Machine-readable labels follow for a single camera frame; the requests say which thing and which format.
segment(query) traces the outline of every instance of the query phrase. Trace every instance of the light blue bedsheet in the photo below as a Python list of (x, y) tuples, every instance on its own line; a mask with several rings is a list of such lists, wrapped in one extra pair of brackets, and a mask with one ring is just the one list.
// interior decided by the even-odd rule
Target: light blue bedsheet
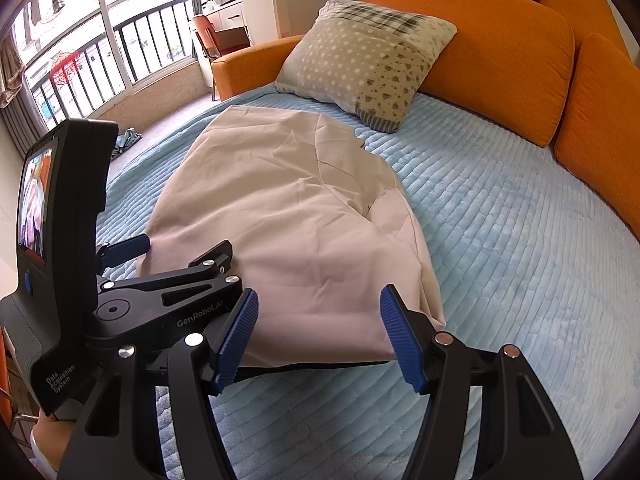
[[(447, 329), (468, 346), (522, 348), (593, 479), (640, 412), (640, 246), (615, 213), (551, 150), (437, 99), (418, 94), (387, 135), (267, 86), (212, 108), (116, 174), (98, 241), (143, 231), (164, 182), (229, 104), (329, 114), (391, 164), (428, 240)], [(479, 399), (473, 390), (460, 479), (471, 476)], [(402, 476), (426, 400), (391, 363), (263, 376), (213, 405), (238, 478), (386, 480)], [(182, 478), (164, 389), (158, 410), (170, 478)]]

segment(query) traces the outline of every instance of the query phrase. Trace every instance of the plaid pillowcase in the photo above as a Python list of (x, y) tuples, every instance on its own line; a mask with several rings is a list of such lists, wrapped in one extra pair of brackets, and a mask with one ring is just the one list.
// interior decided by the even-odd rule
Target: plaid pillowcase
[(432, 16), (331, 0), (287, 57), (276, 88), (334, 102), (370, 128), (393, 133), (457, 31)]

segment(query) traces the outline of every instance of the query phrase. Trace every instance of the display screen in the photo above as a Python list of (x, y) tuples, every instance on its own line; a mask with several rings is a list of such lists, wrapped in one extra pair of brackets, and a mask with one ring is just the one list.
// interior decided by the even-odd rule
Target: display screen
[(49, 193), (54, 147), (49, 145), (25, 164), (20, 190), (18, 244), (27, 255), (44, 262), (47, 197)]

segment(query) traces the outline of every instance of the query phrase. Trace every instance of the blue gripper pad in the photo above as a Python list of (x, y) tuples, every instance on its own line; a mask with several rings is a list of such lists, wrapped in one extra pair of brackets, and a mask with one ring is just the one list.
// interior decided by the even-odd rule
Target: blue gripper pad
[(252, 290), (246, 297), (240, 312), (231, 329), (226, 335), (225, 341), (218, 354), (218, 374), (214, 382), (220, 393), (233, 383), (240, 360), (249, 342), (255, 323), (258, 321), (258, 294)]
[(422, 351), (409, 328), (405, 311), (406, 307), (400, 305), (390, 286), (383, 288), (380, 292), (380, 316), (385, 324), (386, 333), (396, 353), (404, 380), (414, 387), (416, 393), (421, 393), (427, 385), (427, 378), (422, 369)]
[(106, 269), (113, 269), (142, 254), (147, 254), (150, 247), (149, 237), (145, 234), (128, 238), (109, 246), (107, 253), (102, 257), (102, 264)]

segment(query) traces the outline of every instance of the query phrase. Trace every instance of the pink fabric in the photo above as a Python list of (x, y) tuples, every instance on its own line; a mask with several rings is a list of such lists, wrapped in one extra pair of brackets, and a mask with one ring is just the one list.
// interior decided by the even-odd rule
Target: pink fabric
[(392, 168), (353, 128), (311, 112), (231, 106), (194, 142), (148, 222), (140, 274), (223, 239), (260, 314), (242, 364), (394, 357), (380, 318), (393, 283), (444, 326), (424, 235)]

